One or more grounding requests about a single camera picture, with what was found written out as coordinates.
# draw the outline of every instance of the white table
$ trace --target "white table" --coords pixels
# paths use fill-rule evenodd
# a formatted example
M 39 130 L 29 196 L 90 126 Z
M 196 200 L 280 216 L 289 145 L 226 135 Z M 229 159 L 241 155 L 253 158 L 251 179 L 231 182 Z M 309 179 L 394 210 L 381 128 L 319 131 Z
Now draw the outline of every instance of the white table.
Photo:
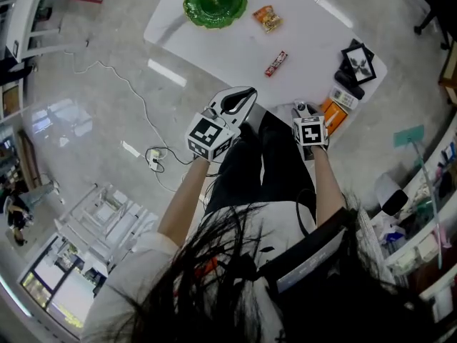
M 360 41 L 314 0 L 248 0 L 243 16 L 223 29 L 195 26 L 184 16 L 182 4 L 183 0 L 161 0 L 145 40 L 231 86 L 253 86 L 258 90 L 257 103 L 268 110 L 298 98 L 321 104 L 336 83 L 333 75 L 343 59 L 341 50 L 352 39 Z M 251 16 L 265 5 L 273 5 L 284 19 L 269 34 Z M 272 77 L 266 77 L 265 70 L 283 50 L 288 58 Z M 377 79 L 361 85 L 362 102 L 371 98 L 387 73 L 377 56 L 373 67 Z
M 57 34 L 60 32 L 60 29 L 32 31 L 39 2 L 40 0 L 16 0 L 16 3 L 14 4 L 11 21 L 8 27 L 8 35 L 6 37 L 6 47 L 8 47 L 9 51 L 18 62 L 39 54 L 48 54 L 50 52 L 64 51 L 67 49 L 79 49 L 87 46 L 88 42 L 84 41 L 77 44 L 61 44 L 58 46 L 29 49 L 31 37 Z

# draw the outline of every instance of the long black hair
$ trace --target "long black hair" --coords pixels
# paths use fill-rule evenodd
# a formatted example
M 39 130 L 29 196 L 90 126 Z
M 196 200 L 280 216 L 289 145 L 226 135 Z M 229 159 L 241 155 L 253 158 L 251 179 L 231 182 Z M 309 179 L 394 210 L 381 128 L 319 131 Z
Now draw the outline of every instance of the long black hair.
M 261 319 L 251 278 L 255 270 L 249 264 L 264 236 L 261 228 L 250 227 L 249 218 L 258 208 L 232 208 L 204 220 L 157 276 L 144 301 L 124 295 L 134 313 L 96 341 L 262 342 L 262 324 L 268 321 Z M 357 245 L 354 222 L 341 245 L 334 273 L 339 278 L 328 278 L 303 294 L 306 297 L 297 300 L 294 318 L 285 321 L 293 316 L 291 312 L 278 312 L 284 334 L 268 340 L 436 340 L 427 303 L 406 289 L 380 282 Z M 290 329 L 292 320 L 294 328 Z

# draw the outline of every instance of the black pants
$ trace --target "black pants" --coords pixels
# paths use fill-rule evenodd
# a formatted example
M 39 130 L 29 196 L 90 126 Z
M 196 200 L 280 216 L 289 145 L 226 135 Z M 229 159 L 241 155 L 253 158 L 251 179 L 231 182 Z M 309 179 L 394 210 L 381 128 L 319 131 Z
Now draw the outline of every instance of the black pants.
M 205 214 L 254 202 L 297 201 L 316 219 L 316 193 L 289 126 L 267 112 L 259 140 L 242 136 L 229 149 Z M 260 182 L 261 155 L 265 174 Z
M 31 73 L 32 67 L 25 67 L 24 69 L 8 72 L 17 65 L 14 57 L 0 61 L 0 86 L 11 83 L 16 80 L 23 79 Z

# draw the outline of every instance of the white shirt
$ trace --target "white shirt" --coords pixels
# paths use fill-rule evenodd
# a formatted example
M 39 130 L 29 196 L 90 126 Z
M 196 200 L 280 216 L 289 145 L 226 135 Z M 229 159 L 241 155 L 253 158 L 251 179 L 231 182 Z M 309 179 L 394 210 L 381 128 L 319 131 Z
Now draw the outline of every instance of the white shirt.
M 262 234 L 265 236 L 262 237 L 258 250 L 273 247 L 269 252 L 258 253 L 256 261 L 258 267 L 261 267 L 268 260 L 272 260 L 301 241 L 303 233 L 298 225 L 295 202 L 257 205 L 263 207 L 254 212 L 248 220 L 250 224 L 245 236 L 257 235 L 259 228 L 262 227 Z M 311 233 L 316 229 L 314 220 L 308 208 L 300 204 L 298 207 L 303 225 Z M 164 235 L 149 232 L 140 236 L 136 250 L 112 271 L 95 298 L 84 323 L 82 342 L 94 339 L 105 329 L 113 329 L 114 324 L 123 321 L 119 320 L 123 315 L 127 313 L 128 316 L 128 313 L 134 311 L 113 288 L 142 302 L 152 288 L 154 277 L 167 268 L 179 248 Z M 282 329 L 282 324 L 266 293 L 265 286 L 266 282 L 263 279 L 254 282 L 253 285 L 262 322 L 265 322 L 262 324 L 263 341 L 274 343 Z

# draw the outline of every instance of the person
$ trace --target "person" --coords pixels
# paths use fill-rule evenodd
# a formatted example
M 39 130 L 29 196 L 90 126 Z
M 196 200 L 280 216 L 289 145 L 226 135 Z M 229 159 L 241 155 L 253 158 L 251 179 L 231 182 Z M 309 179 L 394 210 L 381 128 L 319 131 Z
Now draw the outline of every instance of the person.
M 3 187 L 0 200 L 3 201 L 3 213 L 7 216 L 8 225 L 13 231 L 14 241 L 22 247 L 26 240 L 22 234 L 25 226 L 34 223 L 33 211 L 44 200 L 44 197 L 52 191 L 58 191 L 59 184 L 56 181 L 32 189 L 29 192 L 19 194 L 14 188 Z
M 25 66 L 23 69 L 11 71 L 16 65 L 17 61 L 14 57 L 8 57 L 0 61 L 0 86 L 24 79 L 32 71 L 36 71 L 36 66 Z
M 81 341 L 434 341 L 428 305 L 373 275 L 356 247 L 355 222 L 328 280 L 304 291 L 305 303 L 297 302 L 300 334 L 273 303 L 266 281 L 250 278 L 303 239 L 298 216 L 312 233 L 346 208 L 326 150 L 311 151 L 316 188 L 290 127 L 269 113 L 258 136 L 242 124 L 205 217 L 188 237 L 209 169 L 205 159 L 194 160 L 157 233 L 142 235 L 136 252 L 110 273 Z

